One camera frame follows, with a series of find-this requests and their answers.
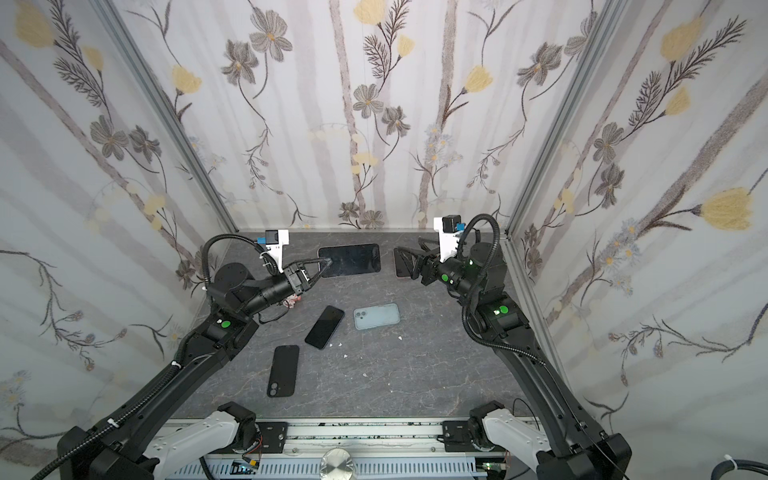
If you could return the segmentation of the pink phone case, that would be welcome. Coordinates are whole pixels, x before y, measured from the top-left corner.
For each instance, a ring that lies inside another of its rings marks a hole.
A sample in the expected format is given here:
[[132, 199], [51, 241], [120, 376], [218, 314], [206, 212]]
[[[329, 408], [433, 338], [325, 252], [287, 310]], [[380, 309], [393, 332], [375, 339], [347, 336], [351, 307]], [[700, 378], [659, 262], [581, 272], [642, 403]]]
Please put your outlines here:
[[411, 278], [414, 271], [412, 254], [406, 249], [395, 248], [393, 250], [395, 272], [398, 278]]

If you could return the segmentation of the black phone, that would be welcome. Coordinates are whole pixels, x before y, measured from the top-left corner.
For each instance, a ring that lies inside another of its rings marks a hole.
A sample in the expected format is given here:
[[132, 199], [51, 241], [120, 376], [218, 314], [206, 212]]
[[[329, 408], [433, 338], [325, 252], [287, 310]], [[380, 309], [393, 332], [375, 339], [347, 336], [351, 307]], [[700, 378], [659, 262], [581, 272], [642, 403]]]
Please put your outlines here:
[[331, 265], [322, 273], [324, 278], [381, 271], [380, 247], [375, 243], [321, 247], [318, 256], [331, 260]]

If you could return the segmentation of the blue-edged phone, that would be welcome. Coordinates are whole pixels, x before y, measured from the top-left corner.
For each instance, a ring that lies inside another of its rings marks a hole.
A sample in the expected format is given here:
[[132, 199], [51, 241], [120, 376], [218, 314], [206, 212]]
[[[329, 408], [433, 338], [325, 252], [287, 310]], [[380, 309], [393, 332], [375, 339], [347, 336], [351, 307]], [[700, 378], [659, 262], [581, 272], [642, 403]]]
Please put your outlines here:
[[343, 310], [327, 306], [306, 335], [304, 342], [318, 350], [324, 349], [344, 317]]

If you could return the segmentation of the light blue phone case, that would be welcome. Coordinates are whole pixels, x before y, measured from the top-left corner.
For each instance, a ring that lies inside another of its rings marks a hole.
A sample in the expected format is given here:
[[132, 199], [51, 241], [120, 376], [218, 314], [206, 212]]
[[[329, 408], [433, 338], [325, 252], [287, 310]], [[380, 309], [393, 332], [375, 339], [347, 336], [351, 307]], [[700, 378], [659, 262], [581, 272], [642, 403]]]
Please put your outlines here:
[[399, 308], [395, 303], [364, 307], [353, 312], [355, 328], [358, 331], [396, 325], [400, 322]]

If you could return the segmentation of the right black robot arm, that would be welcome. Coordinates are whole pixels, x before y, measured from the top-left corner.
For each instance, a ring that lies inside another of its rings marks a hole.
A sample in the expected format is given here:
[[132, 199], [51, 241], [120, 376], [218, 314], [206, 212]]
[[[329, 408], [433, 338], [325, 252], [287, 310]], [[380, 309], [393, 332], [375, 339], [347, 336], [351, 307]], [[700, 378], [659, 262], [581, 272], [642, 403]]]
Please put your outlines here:
[[499, 447], [540, 479], [624, 479], [632, 450], [580, 404], [551, 365], [520, 306], [507, 293], [507, 264], [497, 220], [479, 214], [435, 220], [437, 239], [394, 250], [396, 274], [428, 286], [439, 282], [461, 307], [470, 340], [491, 349], [513, 374], [538, 418], [531, 427], [490, 402], [468, 420], [473, 446]]

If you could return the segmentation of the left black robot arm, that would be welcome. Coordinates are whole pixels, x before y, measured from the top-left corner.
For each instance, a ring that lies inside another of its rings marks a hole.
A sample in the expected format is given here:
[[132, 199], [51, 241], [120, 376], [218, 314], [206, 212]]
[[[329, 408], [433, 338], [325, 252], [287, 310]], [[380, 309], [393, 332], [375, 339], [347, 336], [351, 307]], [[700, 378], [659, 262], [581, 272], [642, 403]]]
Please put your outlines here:
[[[277, 230], [264, 242], [237, 235], [263, 260], [268, 277], [257, 280], [241, 263], [212, 272], [209, 250], [224, 235], [200, 249], [200, 273], [210, 305], [208, 316], [179, 343], [170, 363], [111, 415], [83, 430], [73, 427], [58, 441], [57, 457], [36, 473], [45, 479], [161, 479], [174, 472], [170, 456], [147, 449], [166, 421], [214, 373], [232, 361], [259, 328], [256, 316], [292, 295], [309, 291], [332, 263], [329, 258], [301, 259], [281, 266]], [[315, 264], [318, 272], [310, 274]]]

